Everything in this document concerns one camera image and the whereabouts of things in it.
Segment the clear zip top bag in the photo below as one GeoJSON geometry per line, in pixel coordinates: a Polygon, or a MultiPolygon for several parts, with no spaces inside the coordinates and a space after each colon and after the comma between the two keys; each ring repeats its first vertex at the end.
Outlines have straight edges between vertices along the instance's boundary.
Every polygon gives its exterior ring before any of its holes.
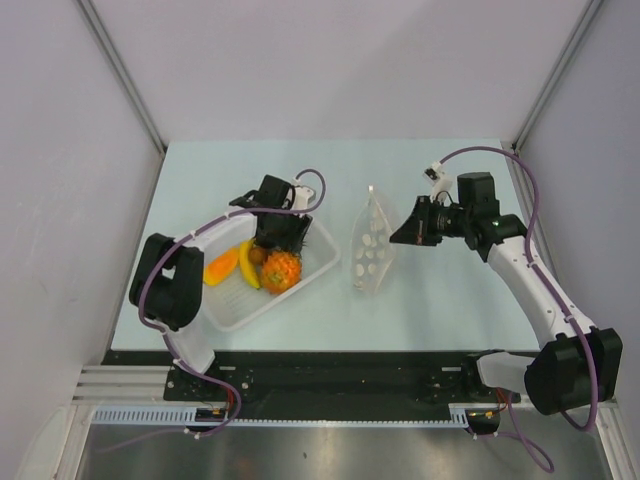
{"type": "Polygon", "coordinates": [[[390,199],[369,185],[367,198],[354,221],[351,236],[353,286],[375,295],[396,257],[390,237],[399,227],[399,218],[390,199]]]}

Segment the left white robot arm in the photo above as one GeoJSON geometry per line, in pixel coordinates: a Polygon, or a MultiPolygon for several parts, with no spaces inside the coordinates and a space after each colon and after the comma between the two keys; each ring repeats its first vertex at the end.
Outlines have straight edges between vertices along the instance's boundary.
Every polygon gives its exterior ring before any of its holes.
{"type": "Polygon", "coordinates": [[[174,363],[189,371],[185,385],[197,398],[210,399],[221,387],[220,374],[210,368],[215,353],[204,338],[205,280],[227,278],[216,266],[249,265],[253,249],[266,260],[278,253],[299,258],[311,213],[322,203],[316,195],[301,175],[291,181],[266,175],[258,188],[183,238],[156,233],[145,241],[129,302],[141,323],[161,334],[174,363]]]}

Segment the toy pineapple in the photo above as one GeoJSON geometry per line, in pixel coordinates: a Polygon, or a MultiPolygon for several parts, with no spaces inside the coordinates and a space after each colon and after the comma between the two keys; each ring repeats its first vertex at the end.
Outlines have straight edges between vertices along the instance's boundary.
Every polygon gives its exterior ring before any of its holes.
{"type": "Polygon", "coordinates": [[[299,253],[271,249],[260,269],[260,283],[272,295],[280,295],[295,287],[302,279],[299,253]]]}

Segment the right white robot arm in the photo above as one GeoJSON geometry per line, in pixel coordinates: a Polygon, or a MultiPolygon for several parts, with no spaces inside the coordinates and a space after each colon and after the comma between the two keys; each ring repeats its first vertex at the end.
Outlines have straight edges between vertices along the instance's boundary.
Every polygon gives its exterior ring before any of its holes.
{"type": "Polygon", "coordinates": [[[461,376],[463,393],[484,401],[497,388],[529,397],[553,415],[610,400],[623,343],[612,328],[599,329],[552,279],[515,214],[503,214],[488,172],[452,178],[431,167],[429,195],[417,197],[408,219],[391,235],[394,244],[435,247],[461,238],[503,280],[532,326],[534,357],[489,351],[461,376]]]}

